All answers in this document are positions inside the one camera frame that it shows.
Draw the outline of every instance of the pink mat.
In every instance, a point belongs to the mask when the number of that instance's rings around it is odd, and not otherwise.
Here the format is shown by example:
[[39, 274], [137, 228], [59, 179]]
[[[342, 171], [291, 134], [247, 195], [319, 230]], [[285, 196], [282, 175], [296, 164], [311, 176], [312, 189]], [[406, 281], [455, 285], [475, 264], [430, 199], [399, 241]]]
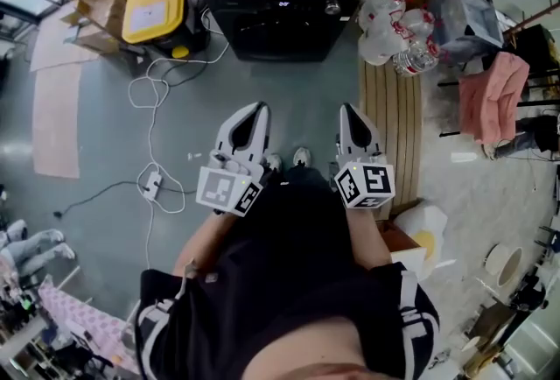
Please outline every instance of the pink mat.
[[80, 64], [39, 70], [33, 100], [33, 166], [47, 176], [78, 179]]
[[72, 323], [86, 329], [93, 339], [89, 344], [93, 352], [138, 374], [134, 354], [121, 342], [126, 322], [55, 288], [50, 277], [39, 287], [38, 295], [57, 326], [67, 332]]

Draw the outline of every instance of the sneaker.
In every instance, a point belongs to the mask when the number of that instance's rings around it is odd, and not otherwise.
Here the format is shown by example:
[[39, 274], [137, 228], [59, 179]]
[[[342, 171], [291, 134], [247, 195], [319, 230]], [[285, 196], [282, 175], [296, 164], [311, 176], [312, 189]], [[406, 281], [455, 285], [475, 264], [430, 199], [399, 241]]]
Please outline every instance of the sneaker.
[[312, 154], [303, 146], [300, 146], [294, 154], [294, 166], [311, 166], [312, 165]]
[[282, 172], [282, 159], [277, 154], [274, 153], [267, 156], [266, 162], [270, 170], [276, 170], [279, 173]]
[[20, 242], [27, 237], [27, 223], [24, 220], [13, 222], [6, 229], [6, 234], [11, 242]]
[[483, 144], [482, 151], [484, 152], [486, 157], [489, 158], [490, 160], [496, 160], [496, 149], [493, 146], [488, 144]]
[[76, 253], [66, 243], [58, 244], [54, 247], [54, 250], [61, 257], [67, 258], [69, 260], [74, 260], [76, 258]]
[[55, 243], [62, 243], [64, 242], [64, 234], [61, 230], [58, 229], [51, 229], [51, 239]]

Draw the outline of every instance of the pink blanket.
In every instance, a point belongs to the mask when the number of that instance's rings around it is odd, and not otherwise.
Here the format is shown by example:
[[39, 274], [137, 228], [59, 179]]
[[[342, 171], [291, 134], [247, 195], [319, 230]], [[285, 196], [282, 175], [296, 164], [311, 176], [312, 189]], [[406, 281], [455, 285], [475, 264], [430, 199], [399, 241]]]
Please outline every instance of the pink blanket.
[[460, 128], [479, 144], [515, 137], [517, 103], [529, 74], [529, 64], [500, 52], [485, 72], [459, 82]]

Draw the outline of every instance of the extension cord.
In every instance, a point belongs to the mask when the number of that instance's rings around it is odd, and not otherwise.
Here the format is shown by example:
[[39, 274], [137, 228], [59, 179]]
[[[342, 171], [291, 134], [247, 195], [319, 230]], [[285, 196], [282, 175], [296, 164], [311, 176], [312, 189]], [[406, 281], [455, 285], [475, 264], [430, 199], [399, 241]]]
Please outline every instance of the extension cord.
[[[214, 32], [216, 34], [223, 34], [221, 32], [217, 32], [215, 30], [210, 30], [209, 27], [204, 25], [203, 22], [203, 26], [209, 30], [210, 32]], [[129, 83], [129, 101], [130, 104], [136, 108], [136, 109], [151, 109], [151, 124], [150, 124], [150, 128], [148, 129], [148, 147], [150, 149], [150, 163], [138, 174], [137, 178], [136, 178], [136, 188], [138, 189], [138, 192], [142, 195], [142, 197], [145, 199], [145, 201], [150, 205], [150, 224], [148, 227], [148, 233], [146, 235], [146, 241], [145, 241], [145, 245], [144, 245], [144, 252], [145, 252], [145, 256], [146, 256], [146, 264], [148, 266], [148, 269], [150, 269], [151, 265], [150, 265], [150, 253], [149, 253], [149, 246], [150, 246], [150, 237], [151, 237], [151, 231], [153, 229], [153, 224], [154, 224], [154, 214], [155, 214], [155, 210], [154, 210], [154, 204], [156, 204], [163, 212], [167, 213], [167, 214], [180, 214], [181, 212], [183, 212], [185, 210], [186, 207], [186, 198], [185, 195], [181, 195], [182, 199], [183, 199], [183, 204], [181, 206], [181, 208], [176, 209], [176, 210], [167, 210], [166, 208], [164, 208], [157, 200], [156, 200], [156, 195], [158, 193], [158, 190], [156, 190], [154, 192], [154, 196], [153, 199], [149, 199], [147, 198], [144, 193], [145, 190], [143, 190], [142, 188], [140, 188], [140, 185], [142, 185], [142, 183], [140, 182], [140, 179], [143, 177], [143, 175], [152, 167], [154, 166], [156, 168], [155, 171], [151, 172], [150, 178], [152, 176], [153, 173], [155, 173], [156, 175], [160, 176], [159, 182], [158, 184], [161, 185], [161, 182], [163, 182], [163, 175], [161, 174], [163, 172], [163, 174], [165, 176], [167, 176], [171, 181], [173, 181], [175, 184], [177, 184], [179, 186], [179, 189], [181, 192], [184, 192], [185, 189], [183, 188], [183, 185], [176, 180], [175, 178], [173, 178], [164, 168], [162, 165], [160, 165], [156, 159], [154, 158], [153, 155], [153, 150], [151, 147], [151, 133], [154, 129], [154, 126], [156, 125], [156, 114], [158, 112], [158, 108], [164, 103], [165, 99], [167, 98], [169, 91], [170, 91], [170, 86], [167, 83], [167, 81], [161, 79], [161, 78], [152, 78], [150, 76], [150, 70], [158, 63], [161, 61], [177, 61], [177, 62], [181, 62], [183, 64], [192, 64], [192, 63], [197, 63], [197, 64], [215, 64], [216, 62], [218, 62], [221, 57], [224, 55], [224, 53], [226, 52], [226, 50], [229, 48], [229, 43], [226, 44], [226, 46], [224, 47], [224, 49], [221, 51], [220, 55], [211, 61], [203, 61], [203, 60], [176, 60], [174, 58], [158, 58], [154, 61], [151, 62], [151, 64], [148, 66], [148, 69], [146, 70], [146, 75], [145, 76], [141, 76], [139, 78], [136, 78], [134, 80], [132, 80]], [[136, 104], [134, 103], [134, 100], [132, 100], [132, 94], [130, 92], [130, 89], [132, 88], [132, 86], [134, 85], [134, 83], [140, 81], [140, 80], [148, 80], [150, 81], [151, 87], [154, 91], [154, 94], [156, 96], [156, 101], [153, 104]], [[157, 83], [163, 84], [165, 91], [163, 93], [163, 95], [160, 95], [159, 91], [158, 91], [158, 85]]]

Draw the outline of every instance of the gray floor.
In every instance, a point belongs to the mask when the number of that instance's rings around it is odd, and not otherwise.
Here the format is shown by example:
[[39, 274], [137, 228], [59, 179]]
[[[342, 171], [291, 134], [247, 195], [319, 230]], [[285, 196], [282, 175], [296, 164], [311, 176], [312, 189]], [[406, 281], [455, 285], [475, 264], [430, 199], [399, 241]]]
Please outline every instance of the gray floor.
[[[357, 33], [351, 25], [327, 60], [308, 64], [239, 61], [230, 50], [196, 80], [172, 90], [157, 114], [153, 133], [156, 159], [186, 190], [196, 188], [199, 167], [214, 147], [216, 132], [241, 106], [265, 101], [272, 111], [270, 149], [286, 160], [300, 145], [308, 146], [314, 165], [327, 173], [334, 160], [338, 110], [357, 102]], [[214, 37], [209, 58], [225, 43]], [[118, 180], [135, 180], [149, 162], [147, 133], [151, 113], [133, 109], [128, 84], [133, 76], [119, 59], [100, 58], [82, 68], [79, 104], [80, 179], [37, 175], [32, 165], [32, 102], [35, 74], [18, 55], [11, 63], [0, 96], [0, 182], [10, 190], [10, 214], [25, 218], [31, 231], [58, 227], [66, 232], [82, 267], [79, 297], [126, 317], [137, 300], [139, 275], [145, 268], [144, 241], [150, 209], [134, 186], [119, 186], [76, 208], [62, 222], [52, 216]], [[177, 82], [198, 67], [181, 67], [169, 80]], [[135, 98], [153, 102], [150, 85], [135, 88]], [[189, 162], [188, 153], [203, 158]], [[158, 197], [168, 208], [180, 206], [176, 194]], [[185, 212], [157, 212], [150, 240], [152, 267], [172, 268], [185, 241], [208, 210], [187, 199]], [[58, 278], [70, 266], [59, 265]]]

